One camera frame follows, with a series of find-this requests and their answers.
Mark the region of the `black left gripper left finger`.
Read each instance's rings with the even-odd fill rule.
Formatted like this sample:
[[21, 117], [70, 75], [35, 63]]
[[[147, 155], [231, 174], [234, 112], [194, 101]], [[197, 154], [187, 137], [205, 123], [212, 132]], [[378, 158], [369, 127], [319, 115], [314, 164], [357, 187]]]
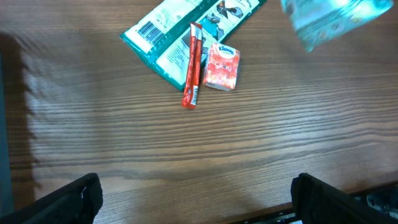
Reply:
[[34, 203], [1, 218], [1, 224], [92, 224], [103, 205], [96, 173], [89, 173]]

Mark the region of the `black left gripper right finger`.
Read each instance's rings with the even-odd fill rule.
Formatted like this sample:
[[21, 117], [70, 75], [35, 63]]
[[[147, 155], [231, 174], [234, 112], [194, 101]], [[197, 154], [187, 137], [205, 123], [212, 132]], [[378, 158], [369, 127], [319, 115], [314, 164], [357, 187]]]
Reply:
[[291, 183], [290, 194], [295, 216], [303, 224], [397, 224], [397, 219], [371, 207], [365, 198], [397, 192], [395, 182], [347, 194], [320, 179], [301, 173]]

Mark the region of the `red stick sachet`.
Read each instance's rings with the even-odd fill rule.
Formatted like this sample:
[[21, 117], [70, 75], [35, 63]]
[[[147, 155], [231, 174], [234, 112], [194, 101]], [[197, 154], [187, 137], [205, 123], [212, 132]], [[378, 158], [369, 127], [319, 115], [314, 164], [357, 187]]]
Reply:
[[183, 91], [182, 107], [194, 110], [197, 105], [198, 87], [201, 72], [202, 25], [190, 24], [189, 61]]

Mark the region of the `orange Kleenex tissue pack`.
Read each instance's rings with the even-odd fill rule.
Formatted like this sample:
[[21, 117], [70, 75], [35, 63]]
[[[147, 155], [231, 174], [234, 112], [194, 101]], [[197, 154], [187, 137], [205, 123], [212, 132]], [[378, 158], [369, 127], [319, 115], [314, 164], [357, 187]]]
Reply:
[[223, 91], [236, 88], [241, 53], [230, 46], [214, 43], [207, 53], [203, 84]]

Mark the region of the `teal wet wipes pack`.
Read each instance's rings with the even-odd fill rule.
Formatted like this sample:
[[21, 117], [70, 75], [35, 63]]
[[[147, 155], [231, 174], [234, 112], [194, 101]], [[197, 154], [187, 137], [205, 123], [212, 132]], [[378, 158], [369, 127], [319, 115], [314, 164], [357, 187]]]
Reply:
[[299, 41], [307, 52], [375, 20], [393, 0], [281, 0]]

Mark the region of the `green 3M glove package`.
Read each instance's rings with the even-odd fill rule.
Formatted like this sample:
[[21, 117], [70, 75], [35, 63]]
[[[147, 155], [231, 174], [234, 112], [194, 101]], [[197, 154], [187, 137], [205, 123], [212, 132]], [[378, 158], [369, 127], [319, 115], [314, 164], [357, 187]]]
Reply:
[[222, 43], [255, 13], [265, 0], [164, 0], [121, 39], [155, 73], [176, 89], [185, 88], [190, 24], [201, 24], [203, 53]]

